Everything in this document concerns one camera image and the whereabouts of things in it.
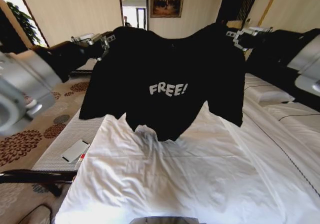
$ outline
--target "green plant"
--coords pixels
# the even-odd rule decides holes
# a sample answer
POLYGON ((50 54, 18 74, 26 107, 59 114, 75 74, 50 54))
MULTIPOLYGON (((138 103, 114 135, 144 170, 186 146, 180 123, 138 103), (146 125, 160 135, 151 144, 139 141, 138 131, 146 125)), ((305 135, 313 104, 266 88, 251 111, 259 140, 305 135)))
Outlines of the green plant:
POLYGON ((9 1, 7 2, 7 5, 11 9, 13 15, 19 22, 20 26, 24 30, 30 42, 33 45, 37 45, 38 43, 40 43, 40 39, 36 36, 36 32, 35 32, 36 28, 29 21, 29 20, 32 20, 31 16, 25 14, 23 11, 20 11, 17 5, 14 5, 9 1))

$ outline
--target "white pillow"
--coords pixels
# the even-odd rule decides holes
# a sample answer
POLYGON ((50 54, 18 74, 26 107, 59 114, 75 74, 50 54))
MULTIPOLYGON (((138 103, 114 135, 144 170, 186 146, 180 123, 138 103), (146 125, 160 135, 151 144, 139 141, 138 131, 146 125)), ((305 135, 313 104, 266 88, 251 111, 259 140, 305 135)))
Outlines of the white pillow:
POLYGON ((244 96, 261 106, 292 102, 295 98, 252 74, 245 74, 244 96))

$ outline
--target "chair leg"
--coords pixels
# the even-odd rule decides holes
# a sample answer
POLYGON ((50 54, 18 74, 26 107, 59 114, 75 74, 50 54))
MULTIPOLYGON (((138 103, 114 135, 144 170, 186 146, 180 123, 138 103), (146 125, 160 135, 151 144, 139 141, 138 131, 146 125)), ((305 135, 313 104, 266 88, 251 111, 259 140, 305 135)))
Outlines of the chair leg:
POLYGON ((55 197, 60 197, 62 190, 55 184, 47 184, 47 183, 41 183, 41 186, 46 188, 49 192, 51 192, 55 197))

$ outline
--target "doorway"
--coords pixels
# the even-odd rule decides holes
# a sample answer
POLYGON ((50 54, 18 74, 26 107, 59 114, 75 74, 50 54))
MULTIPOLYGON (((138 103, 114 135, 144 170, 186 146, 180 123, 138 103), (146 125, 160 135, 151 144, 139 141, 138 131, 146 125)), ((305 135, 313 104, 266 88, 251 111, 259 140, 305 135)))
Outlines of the doorway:
POLYGON ((148 0, 119 0, 122 25, 149 29, 148 0))

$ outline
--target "framed painting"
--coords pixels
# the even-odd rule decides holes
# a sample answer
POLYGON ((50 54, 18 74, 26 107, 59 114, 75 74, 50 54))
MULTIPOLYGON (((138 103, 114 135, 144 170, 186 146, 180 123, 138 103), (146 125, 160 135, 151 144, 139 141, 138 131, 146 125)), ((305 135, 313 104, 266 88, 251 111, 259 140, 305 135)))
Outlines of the framed painting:
POLYGON ((183 0, 151 0, 152 18, 180 18, 183 0))

